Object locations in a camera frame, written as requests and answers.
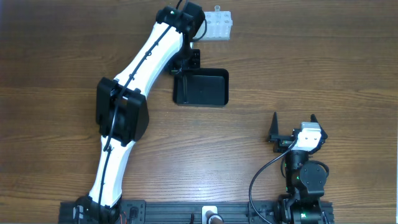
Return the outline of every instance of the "wood grain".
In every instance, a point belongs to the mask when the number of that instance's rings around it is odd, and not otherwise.
[[[179,107],[172,77],[148,99],[124,198],[248,201],[254,173],[275,157],[274,111],[290,133],[315,113],[329,139],[324,200],[337,223],[394,223],[397,183],[397,1],[195,1],[231,11],[231,40],[199,42],[202,67],[229,71],[225,108]],[[59,203],[93,184],[100,157],[96,85],[146,41],[176,0],[3,1],[0,20],[0,222],[57,221]],[[284,193],[275,165],[255,199]]]

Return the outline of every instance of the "white connector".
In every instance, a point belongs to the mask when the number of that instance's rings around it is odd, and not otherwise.
[[[207,32],[200,40],[229,40],[231,34],[231,12],[220,11],[220,6],[214,7],[214,12],[205,12]],[[195,38],[199,38],[205,31],[205,21],[200,26]]]

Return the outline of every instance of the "wooden table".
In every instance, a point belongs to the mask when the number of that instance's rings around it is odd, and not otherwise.
[[[124,69],[156,12],[176,0],[3,1],[0,21],[0,222],[56,222],[93,185],[100,158],[96,85]],[[315,113],[329,138],[315,159],[337,223],[394,223],[397,1],[195,1],[231,11],[230,41],[199,42],[201,65],[229,71],[225,108],[177,106],[172,77],[148,97],[124,198],[248,201],[274,111],[290,134]],[[284,193],[279,163],[255,200]]]

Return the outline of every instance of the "wooden surface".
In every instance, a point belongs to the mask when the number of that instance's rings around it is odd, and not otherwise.
[[[59,203],[93,185],[100,158],[96,85],[124,69],[166,0],[3,1],[0,6],[0,222],[57,221]],[[172,77],[149,94],[124,198],[248,201],[265,142],[315,113],[329,138],[317,160],[337,223],[394,223],[398,1],[195,1],[231,11],[230,41],[200,42],[201,65],[229,71],[225,108],[179,107]],[[254,185],[275,200],[279,163]]]

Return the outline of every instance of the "tabletop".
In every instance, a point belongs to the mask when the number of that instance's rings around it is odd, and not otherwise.
[[[290,134],[315,114],[329,138],[314,159],[337,223],[394,223],[398,1],[192,0],[231,11],[229,41],[203,41],[201,66],[229,71],[224,108],[172,101],[161,74],[150,123],[129,156],[123,198],[247,202],[277,156],[272,115]],[[176,0],[13,0],[0,6],[0,222],[57,221],[92,187],[100,158],[96,85],[113,78]],[[285,192],[279,163],[254,200]]]

